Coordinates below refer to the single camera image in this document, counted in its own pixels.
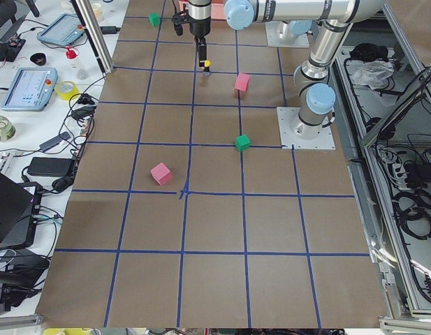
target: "tape roll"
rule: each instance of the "tape roll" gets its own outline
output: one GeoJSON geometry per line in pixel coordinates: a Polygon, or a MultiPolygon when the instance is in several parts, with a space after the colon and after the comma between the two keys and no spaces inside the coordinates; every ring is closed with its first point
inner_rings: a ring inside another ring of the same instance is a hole
{"type": "Polygon", "coordinates": [[[63,100],[69,101],[72,97],[78,98],[78,94],[80,93],[78,91],[77,85],[74,82],[60,82],[59,84],[55,85],[55,92],[59,95],[59,97],[63,100]]]}

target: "cube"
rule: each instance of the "cube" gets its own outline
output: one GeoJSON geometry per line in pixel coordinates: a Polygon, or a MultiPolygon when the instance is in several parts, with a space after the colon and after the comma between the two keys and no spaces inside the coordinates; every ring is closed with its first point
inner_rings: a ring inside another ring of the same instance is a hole
{"type": "Polygon", "coordinates": [[[150,170],[150,173],[160,186],[166,185],[170,180],[172,180],[172,172],[164,163],[159,163],[157,166],[153,167],[150,170]]]}
{"type": "Polygon", "coordinates": [[[239,73],[237,79],[235,81],[235,89],[246,92],[248,90],[249,80],[251,79],[250,75],[246,73],[239,73]]]}
{"type": "Polygon", "coordinates": [[[237,147],[237,150],[240,152],[248,149],[250,145],[251,145],[251,141],[245,134],[235,139],[235,146],[237,147]]]}
{"type": "Polygon", "coordinates": [[[153,27],[159,26],[161,23],[161,18],[159,17],[158,13],[150,13],[148,15],[148,20],[153,27]]]}

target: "white plastic bag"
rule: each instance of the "white plastic bag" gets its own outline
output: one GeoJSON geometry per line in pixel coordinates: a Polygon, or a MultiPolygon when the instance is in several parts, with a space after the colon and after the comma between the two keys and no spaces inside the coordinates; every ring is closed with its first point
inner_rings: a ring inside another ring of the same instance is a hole
{"type": "Polygon", "coordinates": [[[394,73],[392,63],[388,61],[371,61],[364,63],[352,76],[357,85],[367,85],[370,89],[383,89],[387,86],[387,78],[394,73]]]}

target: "white mounting plate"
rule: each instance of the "white mounting plate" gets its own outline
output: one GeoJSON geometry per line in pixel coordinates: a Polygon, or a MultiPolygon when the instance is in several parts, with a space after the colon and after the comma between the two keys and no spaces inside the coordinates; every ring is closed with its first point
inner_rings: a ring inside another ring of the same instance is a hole
{"type": "Polygon", "coordinates": [[[282,40],[277,35],[277,27],[280,21],[271,21],[265,23],[266,39],[268,40],[268,47],[299,47],[308,48],[310,43],[308,42],[307,34],[299,35],[295,40],[282,40]]]}
{"type": "Polygon", "coordinates": [[[330,127],[322,128],[319,136],[313,140],[303,140],[293,133],[290,129],[290,120],[299,113],[299,109],[299,107],[277,108],[282,149],[292,149],[294,147],[294,149],[335,150],[335,142],[333,141],[330,127]]]}

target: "computer monitor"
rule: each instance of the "computer monitor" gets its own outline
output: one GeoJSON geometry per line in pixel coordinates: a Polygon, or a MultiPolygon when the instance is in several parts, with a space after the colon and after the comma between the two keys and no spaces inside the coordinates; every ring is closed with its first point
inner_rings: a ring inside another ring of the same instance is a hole
{"type": "Polygon", "coordinates": [[[24,212],[33,198],[30,192],[0,173],[0,244],[15,225],[25,219],[24,212]]]}

